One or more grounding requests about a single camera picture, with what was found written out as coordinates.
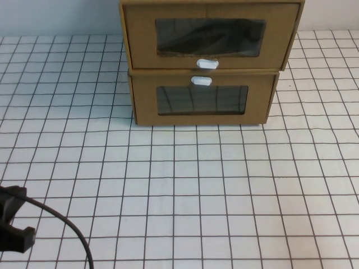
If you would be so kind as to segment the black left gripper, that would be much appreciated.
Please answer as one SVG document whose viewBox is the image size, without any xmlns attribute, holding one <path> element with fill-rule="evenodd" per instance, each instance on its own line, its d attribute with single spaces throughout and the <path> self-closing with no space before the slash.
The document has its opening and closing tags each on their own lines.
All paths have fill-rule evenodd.
<svg viewBox="0 0 359 269">
<path fill-rule="evenodd" d="M 9 233 L 9 222 L 25 203 L 22 199 L 26 196 L 25 187 L 10 186 L 1 187 L 1 249 L 10 249 L 13 252 L 26 252 L 35 243 L 35 229 L 26 227 L 18 229 L 11 227 Z"/>
</svg>

